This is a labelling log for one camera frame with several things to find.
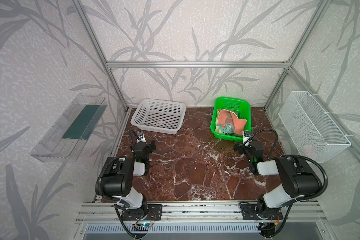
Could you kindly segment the pink brown bear towel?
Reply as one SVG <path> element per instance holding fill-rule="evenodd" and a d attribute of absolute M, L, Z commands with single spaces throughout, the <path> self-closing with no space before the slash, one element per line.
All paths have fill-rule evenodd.
<path fill-rule="evenodd" d="M 227 124 L 233 124 L 234 125 L 235 132 L 233 134 L 239 135 L 239 136 L 243 135 L 244 128 L 245 128 L 245 126 L 247 124 L 246 119 L 239 119 L 237 114 L 234 113 L 231 110 L 218 109 L 217 113 L 218 112 L 220 113 L 220 117 L 222 117 L 223 114 L 226 114 L 226 116 L 227 116 L 226 123 Z"/>

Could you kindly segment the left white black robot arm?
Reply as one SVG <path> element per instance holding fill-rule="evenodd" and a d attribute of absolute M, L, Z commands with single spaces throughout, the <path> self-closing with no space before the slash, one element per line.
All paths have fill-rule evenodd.
<path fill-rule="evenodd" d="M 95 192 L 103 199 L 115 202 L 114 208 L 118 214 L 122 212 L 135 219 L 148 214 L 146 197 L 133 187 L 133 178 L 149 174 L 150 154 L 155 150 L 155 141 L 150 144 L 139 141 L 132 145 L 133 156 L 107 158 L 97 179 Z"/>

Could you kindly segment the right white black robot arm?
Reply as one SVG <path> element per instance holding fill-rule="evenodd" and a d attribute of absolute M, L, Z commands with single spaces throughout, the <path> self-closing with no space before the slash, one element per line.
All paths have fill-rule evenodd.
<path fill-rule="evenodd" d="M 255 175 L 277 175 L 281 184 L 259 197 L 257 203 L 239 203 L 244 220 L 282 219 L 283 207 L 314 199 L 328 187 L 328 176 L 316 161 L 300 155 L 284 155 L 263 160 L 263 145 L 258 141 L 234 141 L 234 151 L 249 160 L 250 171 Z"/>

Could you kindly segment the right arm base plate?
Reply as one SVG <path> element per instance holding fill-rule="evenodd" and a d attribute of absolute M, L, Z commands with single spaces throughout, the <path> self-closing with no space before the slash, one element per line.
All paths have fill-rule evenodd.
<path fill-rule="evenodd" d="M 279 221 L 284 219 L 280 208 L 271 209 L 262 203 L 252 204 L 249 202 L 240 202 L 239 208 L 243 220 Z"/>

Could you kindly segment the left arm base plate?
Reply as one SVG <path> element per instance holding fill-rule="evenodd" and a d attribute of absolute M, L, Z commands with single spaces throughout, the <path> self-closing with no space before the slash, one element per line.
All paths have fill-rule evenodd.
<path fill-rule="evenodd" d="M 139 219 L 149 221 L 161 220 L 163 213 L 163 205 L 161 204 L 147 204 L 138 209 L 123 210 L 122 219 L 124 221 L 137 221 Z"/>

